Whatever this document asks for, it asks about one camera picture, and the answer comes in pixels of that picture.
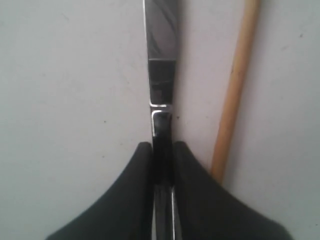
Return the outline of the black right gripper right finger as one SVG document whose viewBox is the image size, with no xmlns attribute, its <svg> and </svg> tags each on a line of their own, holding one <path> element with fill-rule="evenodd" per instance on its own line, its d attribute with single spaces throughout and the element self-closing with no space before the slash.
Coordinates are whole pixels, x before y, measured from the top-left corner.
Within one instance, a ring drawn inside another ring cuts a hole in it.
<svg viewBox="0 0 320 240">
<path fill-rule="evenodd" d="M 279 223 L 226 191 L 188 145 L 173 145 L 175 197 L 184 240 L 291 240 Z"/>
</svg>

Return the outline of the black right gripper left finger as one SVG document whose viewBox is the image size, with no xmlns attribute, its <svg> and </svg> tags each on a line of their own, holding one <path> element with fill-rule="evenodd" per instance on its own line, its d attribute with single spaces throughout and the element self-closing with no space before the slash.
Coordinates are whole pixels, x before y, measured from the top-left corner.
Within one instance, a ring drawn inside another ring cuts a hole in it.
<svg viewBox="0 0 320 240">
<path fill-rule="evenodd" d="M 150 240 L 154 205 L 152 145 L 140 142 L 113 185 L 49 240 Z"/>
</svg>

